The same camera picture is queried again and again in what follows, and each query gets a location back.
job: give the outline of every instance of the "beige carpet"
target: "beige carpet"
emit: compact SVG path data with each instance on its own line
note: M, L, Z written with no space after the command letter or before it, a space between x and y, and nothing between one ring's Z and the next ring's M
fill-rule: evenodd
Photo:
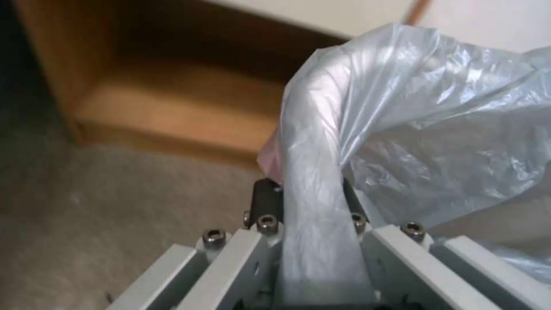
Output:
M0 309L103 309L171 244L241 225L259 171L75 147L38 85L0 106Z

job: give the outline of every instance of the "plastic bag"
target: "plastic bag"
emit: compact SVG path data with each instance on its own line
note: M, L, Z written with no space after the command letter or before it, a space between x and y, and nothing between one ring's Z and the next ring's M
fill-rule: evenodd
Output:
M397 24L314 52L279 127L282 302L372 301L342 171L379 225L432 227L536 184L551 158L550 56Z

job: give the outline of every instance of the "wooden shelf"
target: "wooden shelf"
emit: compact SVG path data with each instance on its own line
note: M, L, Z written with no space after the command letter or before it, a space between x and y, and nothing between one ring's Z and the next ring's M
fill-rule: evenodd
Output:
M287 81L345 41L207 1L15 3L79 144L232 163L255 164Z
M251 160L277 125L283 88L212 63L142 57L101 81L74 118L93 142L113 142L95 141L104 140L94 131L105 127Z

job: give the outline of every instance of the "machine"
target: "machine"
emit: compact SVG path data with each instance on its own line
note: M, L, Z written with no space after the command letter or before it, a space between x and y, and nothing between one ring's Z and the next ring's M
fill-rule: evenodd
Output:
M343 189L378 303L277 305L283 192L262 179L243 229L208 229L194 248L173 245L107 309L551 309L547 286L476 242L435 242L416 222L372 229L346 180Z

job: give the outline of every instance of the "hex socket screw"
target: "hex socket screw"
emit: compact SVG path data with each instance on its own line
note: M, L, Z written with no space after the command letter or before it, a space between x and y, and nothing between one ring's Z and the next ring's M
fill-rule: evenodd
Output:
M422 242L425 238L425 227L418 222L405 222L400 230L416 242Z
M243 212L243 226L249 228L251 226L251 211Z
M365 225L368 222L368 220L365 218L363 214L360 213L351 213L352 222L354 223L354 228L356 229L357 234L361 234L365 231Z
M203 233L203 244L206 249L220 249L226 244L226 232L220 228L205 230Z
M263 215L256 220L256 228L258 232L267 236L277 234L277 218L271 214Z

